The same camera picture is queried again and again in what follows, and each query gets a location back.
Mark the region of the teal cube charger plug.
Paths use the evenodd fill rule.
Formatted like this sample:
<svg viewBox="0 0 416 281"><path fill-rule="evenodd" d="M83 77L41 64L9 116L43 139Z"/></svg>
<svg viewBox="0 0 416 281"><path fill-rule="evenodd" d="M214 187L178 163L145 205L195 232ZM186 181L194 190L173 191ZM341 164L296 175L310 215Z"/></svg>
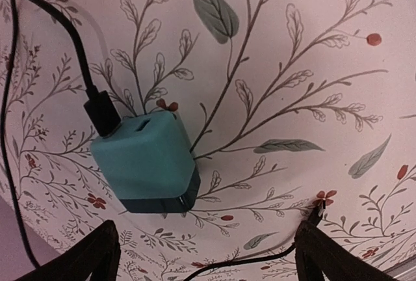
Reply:
<svg viewBox="0 0 416 281"><path fill-rule="evenodd" d="M186 213L200 188L197 164L178 115L159 111L124 120L90 145L94 161L130 213Z"/></svg>

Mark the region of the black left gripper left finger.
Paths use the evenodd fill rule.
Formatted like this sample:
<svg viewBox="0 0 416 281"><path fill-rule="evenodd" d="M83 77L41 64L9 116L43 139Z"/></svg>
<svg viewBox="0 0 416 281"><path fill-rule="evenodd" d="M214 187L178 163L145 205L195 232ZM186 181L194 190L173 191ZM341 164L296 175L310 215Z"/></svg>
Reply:
<svg viewBox="0 0 416 281"><path fill-rule="evenodd" d="M67 252L18 281L116 280L121 248L116 225L106 220Z"/></svg>

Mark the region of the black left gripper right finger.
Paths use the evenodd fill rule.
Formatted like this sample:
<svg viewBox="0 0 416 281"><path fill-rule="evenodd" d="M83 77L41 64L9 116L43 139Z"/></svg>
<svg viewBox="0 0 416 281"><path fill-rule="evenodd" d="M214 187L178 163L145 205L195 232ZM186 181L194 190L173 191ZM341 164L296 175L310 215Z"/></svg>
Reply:
<svg viewBox="0 0 416 281"><path fill-rule="evenodd" d="M353 256L309 221L296 231L295 261L299 281L387 281L392 276Z"/></svg>

